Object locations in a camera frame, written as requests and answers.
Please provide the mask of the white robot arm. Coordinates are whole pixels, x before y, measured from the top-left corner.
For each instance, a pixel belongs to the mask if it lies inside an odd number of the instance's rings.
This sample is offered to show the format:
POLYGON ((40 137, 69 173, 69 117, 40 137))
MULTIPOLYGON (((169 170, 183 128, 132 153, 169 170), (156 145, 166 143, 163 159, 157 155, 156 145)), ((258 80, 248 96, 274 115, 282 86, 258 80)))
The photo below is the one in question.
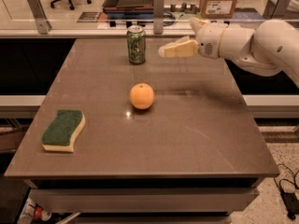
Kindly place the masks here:
POLYGON ((299 32, 283 20, 268 20, 257 28, 190 19, 195 38, 184 36, 159 48, 165 58, 226 59, 262 77, 284 72, 299 87, 299 32))

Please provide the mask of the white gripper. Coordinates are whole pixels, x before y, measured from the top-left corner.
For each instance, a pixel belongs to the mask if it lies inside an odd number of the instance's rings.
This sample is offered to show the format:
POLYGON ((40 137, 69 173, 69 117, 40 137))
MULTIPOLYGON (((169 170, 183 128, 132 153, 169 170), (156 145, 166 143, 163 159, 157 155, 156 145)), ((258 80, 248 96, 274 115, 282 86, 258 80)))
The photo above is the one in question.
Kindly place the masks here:
POLYGON ((198 52, 203 57, 218 59, 221 37, 224 30, 228 27, 226 23, 218 23, 190 18, 190 26, 196 34, 196 40, 188 36, 168 43, 158 49, 158 54, 165 58, 187 58, 193 57, 198 52))

